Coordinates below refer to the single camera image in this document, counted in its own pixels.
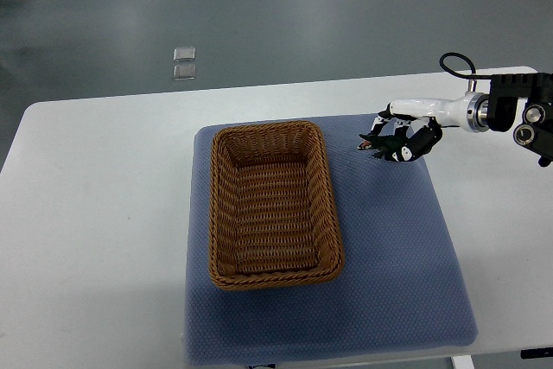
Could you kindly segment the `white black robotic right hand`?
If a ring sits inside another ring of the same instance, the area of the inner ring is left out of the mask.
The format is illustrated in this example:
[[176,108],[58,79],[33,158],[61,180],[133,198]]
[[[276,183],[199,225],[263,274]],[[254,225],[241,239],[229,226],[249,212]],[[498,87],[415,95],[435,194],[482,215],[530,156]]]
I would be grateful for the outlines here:
[[445,128],[485,132],[488,96],[469,92],[456,99],[397,99],[374,118],[370,133],[379,135],[394,121],[394,135],[404,143],[397,150],[387,150],[382,157],[390,162],[413,162],[428,154],[442,139]]

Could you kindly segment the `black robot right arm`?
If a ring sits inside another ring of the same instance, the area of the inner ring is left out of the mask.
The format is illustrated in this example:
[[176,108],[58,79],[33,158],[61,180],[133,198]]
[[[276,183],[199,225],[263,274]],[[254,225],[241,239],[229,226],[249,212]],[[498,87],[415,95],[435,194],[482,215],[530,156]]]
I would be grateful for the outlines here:
[[550,73],[478,74],[466,55],[440,57],[447,73],[468,81],[468,103],[461,114],[471,130],[512,132],[515,144],[552,164],[552,75]]

